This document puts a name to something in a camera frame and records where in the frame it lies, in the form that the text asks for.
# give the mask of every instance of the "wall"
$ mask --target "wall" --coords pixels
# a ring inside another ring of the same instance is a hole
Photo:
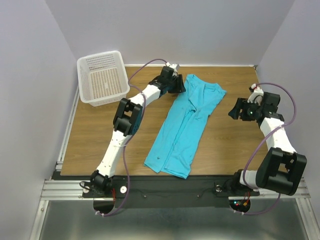
[[[294,0],[46,2],[77,59],[119,50],[126,64],[254,65]]]
[[[297,117],[287,132],[295,149],[308,160],[304,173],[320,222],[320,1],[296,0],[257,68],[261,82],[286,87],[294,96]],[[292,116],[290,100],[281,94],[280,113]]]
[[[0,239],[29,239],[76,90],[76,59],[43,0],[0,8]]]

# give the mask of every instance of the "turquoise cloth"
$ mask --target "turquoise cloth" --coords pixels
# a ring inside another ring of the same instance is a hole
[[[184,86],[186,92],[174,101],[144,166],[186,179],[208,117],[227,92],[194,74],[186,77]]]

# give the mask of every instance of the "wooden table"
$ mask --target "wooden table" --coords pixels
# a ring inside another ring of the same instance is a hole
[[[131,76],[138,68],[127,67]],[[132,80],[132,84],[144,89],[148,82],[159,75],[161,67],[146,67]],[[228,112],[237,98],[250,95],[248,87],[256,83],[253,67],[181,67],[183,78],[195,74],[209,83],[219,83],[227,91],[221,103],[209,117],[196,155],[191,165],[191,175],[233,174],[243,169],[248,158],[263,139],[256,122],[233,120]],[[138,92],[131,89],[127,98]],[[131,175],[156,175],[143,163],[154,140],[167,117],[167,113],[177,96],[165,94],[152,102],[145,112],[137,134],[126,148],[126,160]],[[118,102],[92,107],[79,100],[66,148],[61,175],[88,176],[102,160],[111,140],[113,118]],[[250,169],[257,169],[267,153],[264,146],[256,155]],[[122,158],[116,168],[116,175],[125,175]]]

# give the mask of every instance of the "white laundry basket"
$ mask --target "white laundry basket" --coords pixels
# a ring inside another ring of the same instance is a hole
[[[119,51],[81,57],[77,71],[80,99],[94,107],[120,101],[130,90]]]

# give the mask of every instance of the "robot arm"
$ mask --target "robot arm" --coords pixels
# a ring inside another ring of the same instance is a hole
[[[280,96],[263,92],[255,84],[249,89],[251,96],[248,99],[238,98],[228,115],[235,120],[240,117],[243,121],[256,121],[263,135],[267,136],[284,124],[283,116],[277,113]],[[262,164],[257,171],[246,171],[245,180],[254,188],[264,188],[292,196],[297,191],[307,159],[292,147],[284,128],[274,132],[266,140],[266,144],[268,153]],[[287,172],[280,171],[280,165],[284,165]],[[239,181],[246,185],[243,181],[243,171]]]
[[[112,177],[128,140],[138,131],[144,107],[166,93],[183,93],[186,91],[178,64],[167,62],[159,76],[149,82],[142,93],[129,99],[123,98],[113,119],[113,132],[105,155],[90,177],[94,190],[108,192],[112,187]]]

